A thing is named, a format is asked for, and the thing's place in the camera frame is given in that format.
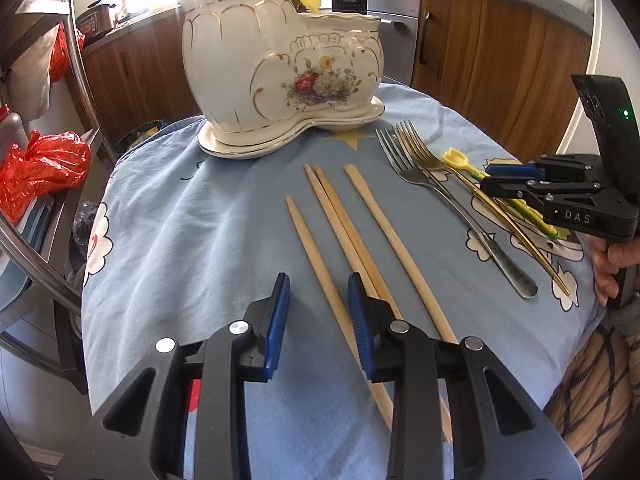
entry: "person's hand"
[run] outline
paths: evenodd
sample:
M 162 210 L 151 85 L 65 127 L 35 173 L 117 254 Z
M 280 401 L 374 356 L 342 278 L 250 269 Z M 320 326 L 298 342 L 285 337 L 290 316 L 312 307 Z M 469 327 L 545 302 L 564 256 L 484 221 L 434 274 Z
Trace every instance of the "person's hand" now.
M 602 238 L 591 235 L 587 238 L 592 251 L 593 288 L 598 303 L 606 306 L 609 298 L 615 298 L 618 295 L 619 286 L 614 277 L 618 271 L 640 264 L 640 238 L 626 244 L 612 244 L 609 249 L 607 249 L 607 242 Z

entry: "red plastic bag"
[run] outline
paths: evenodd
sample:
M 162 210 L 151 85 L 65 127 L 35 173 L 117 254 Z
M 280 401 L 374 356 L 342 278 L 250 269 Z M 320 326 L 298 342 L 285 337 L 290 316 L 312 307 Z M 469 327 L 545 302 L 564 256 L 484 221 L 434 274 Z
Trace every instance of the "red plastic bag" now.
M 82 50 L 84 46 L 84 34 L 76 29 L 76 37 L 78 38 L 78 45 Z M 56 42 L 53 44 L 51 61 L 49 61 L 49 78 L 51 82 L 55 83 L 60 81 L 70 67 L 71 62 L 69 61 L 69 54 L 66 49 L 65 25 L 60 23 L 58 36 L 56 37 Z
M 31 131 L 24 153 L 12 144 L 0 166 L 0 210 L 13 225 L 31 200 L 78 186 L 91 165 L 91 149 L 73 132 L 41 136 Z

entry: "blue tablecloth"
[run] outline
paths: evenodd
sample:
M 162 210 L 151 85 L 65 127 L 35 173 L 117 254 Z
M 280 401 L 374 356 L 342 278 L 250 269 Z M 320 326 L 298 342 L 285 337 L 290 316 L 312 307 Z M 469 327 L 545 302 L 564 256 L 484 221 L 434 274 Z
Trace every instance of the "blue tablecloth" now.
M 509 154 L 423 94 L 382 85 L 377 96 L 386 106 L 377 122 L 348 134 L 314 128 L 263 158 L 206 155 L 197 139 L 205 120 L 195 117 L 161 130 L 119 161 L 96 216 L 82 297 L 94 410 L 158 339 L 208 338 L 242 317 L 249 302 L 268 296 L 282 271 L 290 276 L 292 300 L 280 368 L 268 384 L 246 388 L 254 479 L 385 477 L 388 429 L 285 204 L 288 194 L 296 200 L 346 300 L 351 271 L 304 163 L 320 164 L 327 174 L 409 322 L 437 336 L 344 164 L 356 164 L 367 180 L 456 335 L 480 336 L 540 406 L 547 402 L 600 317 L 580 241 L 549 242 L 522 222 L 572 289 L 568 298 L 462 184 L 448 178 L 446 186 L 538 283 L 538 295 L 522 300 L 446 204 L 394 174 L 373 131 L 409 119 L 438 154 L 454 146 L 476 166 Z

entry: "silver fork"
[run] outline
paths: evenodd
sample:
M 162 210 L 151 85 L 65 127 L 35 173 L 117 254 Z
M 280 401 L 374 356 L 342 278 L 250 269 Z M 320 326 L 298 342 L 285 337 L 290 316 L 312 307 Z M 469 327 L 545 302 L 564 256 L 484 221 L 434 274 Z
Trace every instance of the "silver fork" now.
M 418 132 L 412 125 L 411 121 L 403 121 L 402 123 L 395 124 L 394 131 L 396 132 L 396 136 L 400 144 L 404 147 L 405 153 L 409 155 L 409 158 L 420 170 L 424 170 L 428 173 L 429 171 L 446 169 L 453 173 L 465 185 L 465 187 L 471 191 L 471 193 L 478 197 L 478 199 L 489 208 L 491 212 L 504 221 L 504 225 L 507 226 L 509 231 L 511 231 L 516 238 L 522 242 L 529 251 L 529 254 L 531 254 L 542 268 L 546 270 L 546 273 L 552 280 L 554 280 L 556 285 L 560 287 L 560 290 L 562 290 L 567 296 L 571 296 L 571 292 L 566 286 L 566 283 L 546 259 L 546 256 L 542 254 L 537 245 L 533 243 L 531 238 L 494 202 L 494 200 L 489 198 L 481 189 L 476 187 L 465 175 L 433 155 L 433 153 L 431 153 L 427 148 L 424 140 L 422 140 L 420 135 L 418 135 Z
M 430 178 L 418 169 L 413 159 L 404 149 L 404 146 L 398 142 L 385 128 L 376 130 L 380 146 L 385 152 L 386 158 L 393 170 L 402 180 L 416 186 L 423 186 L 433 189 L 438 193 L 450 206 L 452 206 L 466 222 L 466 224 L 476 234 L 478 241 L 489 253 L 495 264 L 505 275 L 509 283 L 516 292 L 525 299 L 533 298 L 538 293 L 536 282 L 522 270 L 507 254 L 502 250 L 500 245 L 493 240 L 484 228 L 473 218 L 465 207 L 455 198 L 449 190 L 443 186 L 437 179 Z

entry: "cabinet door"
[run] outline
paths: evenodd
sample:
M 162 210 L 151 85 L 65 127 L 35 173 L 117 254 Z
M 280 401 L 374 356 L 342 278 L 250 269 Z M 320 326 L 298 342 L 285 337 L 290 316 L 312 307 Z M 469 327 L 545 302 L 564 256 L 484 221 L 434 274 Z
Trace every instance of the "cabinet door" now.
M 134 106 L 135 92 L 129 85 L 127 45 L 124 38 L 82 55 L 95 106 L 105 132 L 116 143 L 139 126 Z
M 182 65 L 183 19 L 176 12 L 127 35 L 128 59 L 147 121 L 173 122 L 200 113 Z
M 591 37 L 515 0 L 422 0 L 412 86 L 520 160 L 554 153 Z

